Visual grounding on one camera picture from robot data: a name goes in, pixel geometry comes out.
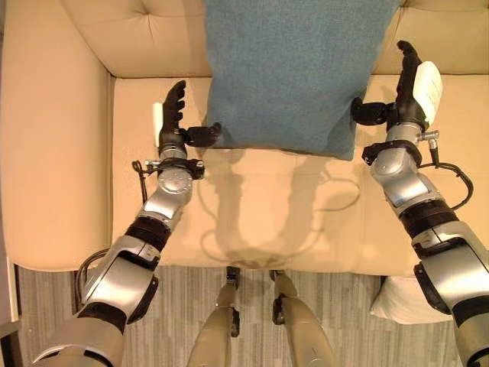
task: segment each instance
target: robot forearm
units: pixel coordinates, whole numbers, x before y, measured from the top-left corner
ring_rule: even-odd
[[[426,132],[437,105],[431,114],[430,106],[421,108],[423,91],[417,90],[416,94],[415,90],[417,82],[426,77],[419,72],[423,69],[421,61],[410,44],[401,41],[398,45],[404,51],[404,70],[396,102],[363,105],[355,99],[351,106],[357,123],[379,125],[387,121],[386,141],[366,147],[362,157],[371,165],[373,178],[384,188],[387,202],[412,239],[421,260],[414,274],[426,299],[432,307],[454,318],[455,339],[464,366],[488,367],[489,252],[469,226],[458,220],[428,177],[418,171],[421,155],[417,145],[423,140],[430,143],[433,165],[449,169],[456,166],[438,161],[438,132]],[[430,80],[429,85],[437,83],[441,89],[441,79]],[[439,97],[441,90],[425,91],[428,94],[430,98],[436,94]],[[457,174],[466,177],[461,171]],[[467,177],[464,182],[469,183],[470,198],[471,182]]]
[[[141,319],[157,290],[154,269],[171,232],[192,196],[193,180],[203,177],[204,165],[187,160],[185,144],[211,145],[219,125],[179,128],[185,82],[169,91],[163,104],[165,121],[159,136],[159,161],[133,167],[141,178],[144,205],[135,221],[107,251],[84,287],[81,311],[56,331],[50,346],[33,366],[117,367],[121,364],[125,325]],[[144,174],[158,172],[158,187],[145,197]]]

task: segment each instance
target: white pillow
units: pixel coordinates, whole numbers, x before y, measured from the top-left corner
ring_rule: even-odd
[[[452,319],[433,309],[416,277],[388,277],[370,309],[370,315],[402,324],[440,323]]]

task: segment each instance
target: sofa armrest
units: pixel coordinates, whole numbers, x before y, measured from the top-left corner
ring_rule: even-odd
[[[60,0],[8,0],[0,167],[14,263],[72,270],[109,245],[111,84]]]

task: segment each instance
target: sofa seat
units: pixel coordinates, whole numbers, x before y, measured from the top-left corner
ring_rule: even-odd
[[[392,102],[398,78],[372,76],[365,101]],[[115,81],[113,239],[124,233],[141,206],[131,162],[157,157],[152,104],[164,99],[177,80]],[[211,79],[186,80],[181,125],[201,125]],[[440,158],[462,167],[474,181],[474,196],[458,215],[488,245],[487,218],[481,213],[489,210],[489,77],[443,76],[443,83],[432,127],[440,130]],[[194,183],[193,198],[161,264],[412,274],[419,260],[410,238],[361,159],[364,146],[384,139],[385,126],[359,127],[351,162],[276,150],[189,148],[190,158],[205,161],[206,177]],[[427,143],[421,151],[427,163]],[[428,168],[426,174],[449,204],[465,197],[465,186],[452,172]],[[149,193],[155,178],[147,180]]]

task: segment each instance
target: silver robot leg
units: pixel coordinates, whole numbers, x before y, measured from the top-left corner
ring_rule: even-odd
[[[219,292],[214,311],[197,336],[187,367],[231,365],[231,337],[239,335],[239,312],[234,307],[239,276],[239,268],[226,268],[226,284]]]
[[[285,325],[294,367],[337,367],[335,355],[316,315],[297,297],[297,289],[283,271],[273,270],[273,321]]]

